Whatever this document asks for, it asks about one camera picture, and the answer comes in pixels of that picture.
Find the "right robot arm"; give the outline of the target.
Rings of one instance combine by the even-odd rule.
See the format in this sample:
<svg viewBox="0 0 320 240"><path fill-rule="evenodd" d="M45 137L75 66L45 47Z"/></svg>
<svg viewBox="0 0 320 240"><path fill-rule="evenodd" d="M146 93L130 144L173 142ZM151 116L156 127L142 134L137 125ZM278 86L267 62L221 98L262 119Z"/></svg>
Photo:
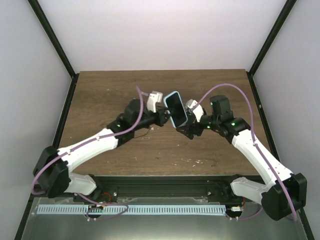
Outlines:
<svg viewBox="0 0 320 240"><path fill-rule="evenodd" d="M278 221L306 205L307 179L292 173L282 165L252 133L251 126L241 117L235 118L229 99L224 95L210 98L212 114L207 115L195 100L183 104L179 93L165 100L173 109L172 124L189 139L211 130L225 138L239 150L261 176L263 183L235 175L222 188L223 198L229 202L244 197L262 206L266 214Z"/></svg>

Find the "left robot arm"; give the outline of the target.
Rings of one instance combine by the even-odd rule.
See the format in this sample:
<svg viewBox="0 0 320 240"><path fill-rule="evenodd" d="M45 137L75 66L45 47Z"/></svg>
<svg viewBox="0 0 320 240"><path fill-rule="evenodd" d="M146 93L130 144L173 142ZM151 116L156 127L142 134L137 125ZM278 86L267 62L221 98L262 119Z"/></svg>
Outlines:
<svg viewBox="0 0 320 240"><path fill-rule="evenodd" d="M114 150L135 137L135 132L151 125L162 127L169 119L165 106L148 110L139 99L131 100L123 113L95 135L73 145L56 149L46 147L33 170L34 182L39 188L32 188L34 195L44 194L48 198L64 193L80 193L91 202L97 202L102 189L92 174L81 175L74 170L106 151Z"/></svg>

